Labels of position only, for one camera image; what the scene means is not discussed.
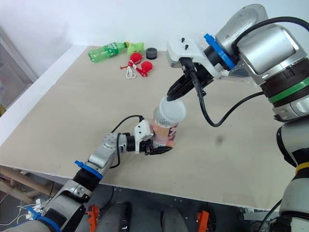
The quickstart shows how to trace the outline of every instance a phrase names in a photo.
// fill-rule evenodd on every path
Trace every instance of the green ring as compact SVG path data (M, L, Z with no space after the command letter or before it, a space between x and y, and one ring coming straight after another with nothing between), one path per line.
M298 82L297 84L287 88L286 90L278 93L275 96L272 96L271 98L269 98L269 102L270 103L275 103L283 98L286 98L288 96L290 96L293 93L296 93L297 91L301 90L302 88L309 86L309 77L307 77L305 80L302 80L301 82Z

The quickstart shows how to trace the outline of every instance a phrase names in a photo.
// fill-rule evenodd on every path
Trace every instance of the orange clip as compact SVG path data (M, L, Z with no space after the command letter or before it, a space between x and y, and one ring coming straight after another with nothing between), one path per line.
M208 230L207 223L209 219L209 213L205 210L197 213L197 232L206 232Z
M100 213L100 209L96 207L94 204L88 206L88 223L90 232L95 232L96 227L98 225L98 215Z

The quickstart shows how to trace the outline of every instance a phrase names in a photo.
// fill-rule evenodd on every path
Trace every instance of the white plastic cup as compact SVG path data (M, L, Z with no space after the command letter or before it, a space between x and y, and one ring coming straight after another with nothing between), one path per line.
M153 148L159 146L174 147L178 123L184 120L185 116L186 109L181 100L167 101L167 97L164 97L159 107L154 110Z

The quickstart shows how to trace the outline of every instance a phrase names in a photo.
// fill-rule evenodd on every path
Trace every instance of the red toy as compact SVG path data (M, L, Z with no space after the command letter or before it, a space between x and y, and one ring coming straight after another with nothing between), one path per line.
M141 69L136 68L136 70L141 74L141 76L147 76L147 73L153 69L153 64L149 61L143 62L141 65Z
M143 56L140 53L135 52L130 56L130 60L129 60L127 66L120 67L120 69L127 68L127 71L126 71L126 78L127 79L133 79L133 78L136 77L136 75L133 73L131 67L137 69L136 64L139 64L142 58L143 58Z

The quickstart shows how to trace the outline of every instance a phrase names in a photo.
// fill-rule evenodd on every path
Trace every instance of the yellow ring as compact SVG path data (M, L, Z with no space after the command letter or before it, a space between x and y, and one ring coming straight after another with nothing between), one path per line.
M295 174L301 169L309 168L309 162L301 163L296 167Z

